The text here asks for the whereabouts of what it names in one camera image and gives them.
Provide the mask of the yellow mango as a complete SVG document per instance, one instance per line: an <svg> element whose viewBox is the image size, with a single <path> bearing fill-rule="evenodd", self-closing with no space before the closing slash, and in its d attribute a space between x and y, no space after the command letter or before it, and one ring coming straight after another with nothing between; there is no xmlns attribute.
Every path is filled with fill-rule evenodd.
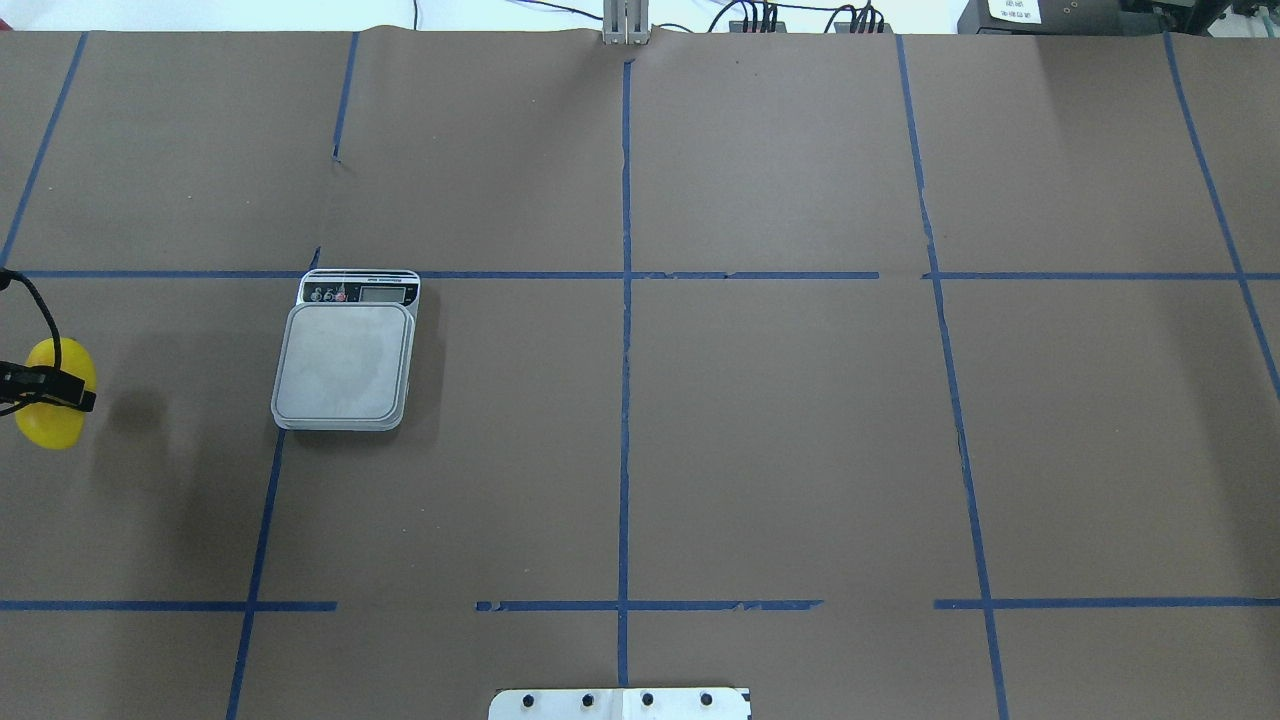
<svg viewBox="0 0 1280 720"><path fill-rule="evenodd" d="M96 404L96 370L87 348L73 338L45 340L23 364L3 365L3 402L33 445L64 450L76 445Z"/></svg>

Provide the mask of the orange black usb hub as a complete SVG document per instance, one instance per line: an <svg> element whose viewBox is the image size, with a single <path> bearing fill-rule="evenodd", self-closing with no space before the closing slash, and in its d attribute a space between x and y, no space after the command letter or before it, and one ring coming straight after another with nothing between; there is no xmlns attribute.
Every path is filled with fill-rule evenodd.
<svg viewBox="0 0 1280 720"><path fill-rule="evenodd" d="M892 32L884 14L873 1L861 5L846 4L829 15L826 33L836 35L888 35Z"/></svg>
<svg viewBox="0 0 1280 720"><path fill-rule="evenodd" d="M783 33L785 23L780 18L780 8L772 3L740 3L742 18L727 20L727 31L739 35Z"/></svg>

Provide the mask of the aluminium frame post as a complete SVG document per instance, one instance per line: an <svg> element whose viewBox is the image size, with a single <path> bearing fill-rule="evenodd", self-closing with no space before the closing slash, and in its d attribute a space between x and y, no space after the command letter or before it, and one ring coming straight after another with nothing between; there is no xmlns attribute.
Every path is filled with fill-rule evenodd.
<svg viewBox="0 0 1280 720"><path fill-rule="evenodd" d="M652 37L648 0L602 3L602 41L607 46L644 45Z"/></svg>

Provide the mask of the white mounting plate with bolts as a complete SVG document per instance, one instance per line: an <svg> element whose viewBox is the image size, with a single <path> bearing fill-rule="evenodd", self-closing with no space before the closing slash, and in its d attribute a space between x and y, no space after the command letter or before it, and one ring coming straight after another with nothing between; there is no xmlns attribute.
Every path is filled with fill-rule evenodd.
<svg viewBox="0 0 1280 720"><path fill-rule="evenodd" d="M750 692L733 687L508 689L489 719L751 719Z"/></svg>

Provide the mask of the black desktop computer box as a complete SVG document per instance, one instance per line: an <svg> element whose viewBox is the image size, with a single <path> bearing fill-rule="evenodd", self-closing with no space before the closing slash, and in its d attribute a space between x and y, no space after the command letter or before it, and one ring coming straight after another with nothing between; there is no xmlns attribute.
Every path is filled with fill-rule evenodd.
<svg viewBox="0 0 1280 720"><path fill-rule="evenodd" d="M1146 36L1166 23L1134 1L969 1L959 35Z"/></svg>

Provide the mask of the silver electronic kitchen scale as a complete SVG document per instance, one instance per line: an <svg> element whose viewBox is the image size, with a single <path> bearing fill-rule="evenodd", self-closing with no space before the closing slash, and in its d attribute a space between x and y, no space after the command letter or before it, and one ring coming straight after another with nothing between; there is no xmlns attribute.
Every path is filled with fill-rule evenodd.
<svg viewBox="0 0 1280 720"><path fill-rule="evenodd" d="M419 273L316 268L300 279L270 410L283 430L388 432L403 420Z"/></svg>

